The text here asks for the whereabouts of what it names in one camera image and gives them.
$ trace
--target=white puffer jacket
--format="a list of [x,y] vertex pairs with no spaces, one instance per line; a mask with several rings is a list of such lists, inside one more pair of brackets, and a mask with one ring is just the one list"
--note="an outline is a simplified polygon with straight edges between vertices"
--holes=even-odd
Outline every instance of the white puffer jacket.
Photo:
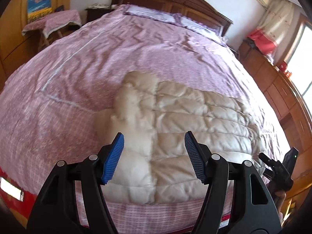
[[106,200],[161,204],[204,198],[207,186],[196,178],[184,145],[191,130],[199,143],[227,161],[258,159],[263,135],[252,108],[242,99],[195,90],[133,71],[123,80],[114,108],[98,113],[96,129],[103,144],[118,132],[125,144],[113,179],[103,187]]

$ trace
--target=nightstand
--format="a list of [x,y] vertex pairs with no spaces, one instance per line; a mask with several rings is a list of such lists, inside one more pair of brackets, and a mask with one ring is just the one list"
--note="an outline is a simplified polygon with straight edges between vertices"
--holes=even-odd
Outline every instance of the nightstand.
[[87,23],[99,19],[101,16],[114,11],[113,9],[103,9],[103,8],[96,8],[96,9],[85,9],[87,11]]

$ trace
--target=blue painting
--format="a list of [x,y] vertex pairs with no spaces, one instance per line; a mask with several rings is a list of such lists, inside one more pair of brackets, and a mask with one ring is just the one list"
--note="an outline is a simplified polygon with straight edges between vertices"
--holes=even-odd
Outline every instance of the blue painting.
[[27,0],[27,20],[31,23],[52,13],[51,0]]

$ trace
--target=bed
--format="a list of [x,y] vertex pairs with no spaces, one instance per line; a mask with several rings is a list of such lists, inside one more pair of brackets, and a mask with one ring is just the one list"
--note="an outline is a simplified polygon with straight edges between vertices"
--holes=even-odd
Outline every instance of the bed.
[[[168,13],[180,13],[223,36],[232,22],[204,0],[112,0]],[[24,225],[55,163],[82,161],[101,143],[95,114],[111,108],[129,71],[149,72],[162,80],[247,100],[263,134],[266,153],[283,159],[287,139],[274,111],[226,46],[193,31],[116,11],[57,40],[15,71],[0,95],[0,174],[24,191],[20,202],[1,195]],[[79,184],[76,197],[87,226]],[[192,228],[202,198],[162,204],[107,200],[120,233],[170,233]],[[224,207],[229,218],[231,190]]]

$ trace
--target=wooden cabinet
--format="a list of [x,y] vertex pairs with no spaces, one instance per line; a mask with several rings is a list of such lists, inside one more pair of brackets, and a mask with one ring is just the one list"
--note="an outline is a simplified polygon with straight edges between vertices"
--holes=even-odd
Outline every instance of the wooden cabinet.
[[21,65],[28,62],[36,55],[39,39],[39,32],[35,32],[5,58],[3,61],[3,68],[8,77]]
[[283,97],[280,95],[279,91],[275,87],[274,84],[271,84],[267,90],[269,95],[271,96],[279,114],[280,117],[283,118],[289,113],[289,109],[283,99]]
[[268,89],[277,78],[278,74],[274,70],[273,66],[267,60],[264,60],[257,73],[253,76],[262,92]]
[[4,72],[1,60],[0,60],[0,92],[2,91],[2,89],[4,88],[4,83],[7,80],[7,76]]
[[241,63],[247,72],[254,77],[259,71],[262,64],[265,62],[263,55],[260,54],[257,50],[251,50],[248,56],[245,57]]
[[287,192],[287,199],[292,198],[296,201],[298,194],[303,194],[303,191],[307,191],[312,185],[310,113],[291,81],[277,72],[266,57],[250,45],[249,41],[244,41],[239,51],[240,62],[253,77],[274,110],[289,145],[299,150],[298,161],[292,175],[294,185]]
[[248,45],[248,43],[243,41],[243,43],[241,44],[241,46],[238,49],[239,54],[240,54],[240,62],[241,63],[244,62],[244,60],[246,59],[250,50],[251,50],[251,47]]
[[312,145],[310,124],[307,122],[302,107],[298,103],[290,110],[290,112],[294,119],[297,131],[299,132],[303,151],[305,151]]
[[289,85],[280,76],[276,78],[273,84],[282,96],[287,107],[289,109],[292,108],[296,104],[296,97],[294,96],[294,93],[292,92],[292,89],[289,87]]

